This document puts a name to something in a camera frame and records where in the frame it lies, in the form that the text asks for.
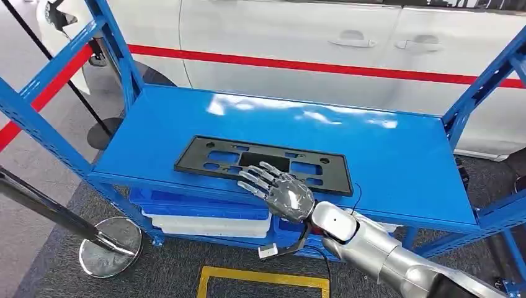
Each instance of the white car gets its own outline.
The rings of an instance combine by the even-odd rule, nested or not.
[[[482,6],[474,0],[468,8],[328,0],[109,4],[134,59],[177,86],[437,115],[526,24],[521,12],[469,8]],[[56,14],[66,24],[57,25]],[[44,44],[58,53],[91,15],[83,0],[41,0],[37,19]],[[82,71],[73,82],[89,92]],[[473,113],[457,153],[503,160],[526,147],[525,112],[526,90],[514,73]]]

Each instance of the black cable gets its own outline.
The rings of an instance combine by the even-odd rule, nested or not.
[[[358,183],[354,183],[358,186],[358,188],[360,189],[360,195],[358,197],[358,200],[356,200],[356,203],[354,203],[354,207],[352,208],[352,211],[351,211],[351,215],[354,214],[354,209],[356,209],[356,206],[358,205],[358,203],[360,202],[360,200],[362,199],[362,187],[358,184]]]
[[[503,163],[515,174],[515,176],[520,177],[519,171],[517,171],[514,167],[512,167],[508,160],[504,160]]]
[[[325,265],[327,265],[327,273],[329,275],[329,298],[331,298],[332,297],[332,287],[331,287],[332,273],[331,273],[331,267],[329,266],[329,259],[327,258],[327,255],[325,255],[323,250],[315,246],[305,245],[303,248],[310,248],[312,250],[316,250],[325,259]]]

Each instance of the blue shelf frame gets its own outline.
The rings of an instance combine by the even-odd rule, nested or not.
[[[30,106],[32,100],[50,84],[56,74],[99,32],[102,33],[103,41],[109,49],[111,58],[117,62],[125,112],[130,110],[135,99],[141,93],[145,83],[133,62],[133,58],[128,51],[128,47],[108,4],[105,0],[86,0],[86,4],[94,19],[21,92],[15,91],[0,78],[0,110],[51,154],[62,161],[65,166],[92,186],[104,199],[132,219],[134,223],[152,237],[155,245],[161,245],[165,236],[162,231],[153,227],[150,219],[143,216],[138,208],[116,191],[112,185],[92,180],[88,175],[92,171],[93,166]],[[456,147],[470,114],[506,77],[515,71],[523,83],[526,84],[525,55],[526,27],[517,34],[510,44],[482,72],[478,79],[460,96],[459,100],[445,113],[442,117],[442,122],[444,123],[444,129],[452,150]],[[480,227],[477,231],[466,234],[448,233],[439,239],[414,248],[414,251],[424,257],[432,257],[491,235],[502,233],[517,263],[519,272],[523,280],[526,281],[526,265],[510,233],[512,227],[526,223],[526,190],[477,211],[476,216]],[[406,238],[403,241],[404,247],[412,248],[417,233],[417,228],[408,228]],[[265,239],[255,242],[249,240],[239,241],[235,238],[217,237],[185,236],[184,238],[251,248],[265,241]],[[308,253],[307,251],[300,254],[316,257],[316,254]],[[518,291],[526,287],[526,282],[524,281],[519,284],[508,283],[505,287],[510,292]]]

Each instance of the silver robotic arm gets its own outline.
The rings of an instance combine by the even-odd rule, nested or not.
[[[330,202],[316,202],[313,193],[301,182],[268,163],[263,168],[250,166],[240,175],[238,185],[265,200],[270,211],[292,222],[303,222],[324,233],[323,245],[334,256],[361,272],[385,283],[404,298],[497,298],[504,293],[462,271],[433,263],[406,250],[381,225],[359,214],[348,213]],[[294,252],[303,247],[306,235],[295,247],[280,251],[275,245],[260,249],[268,258]]]

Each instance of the car window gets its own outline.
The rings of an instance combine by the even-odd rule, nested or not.
[[[449,7],[454,9],[496,9],[501,11],[526,11],[526,0],[324,0],[339,3],[374,3],[395,6]]]

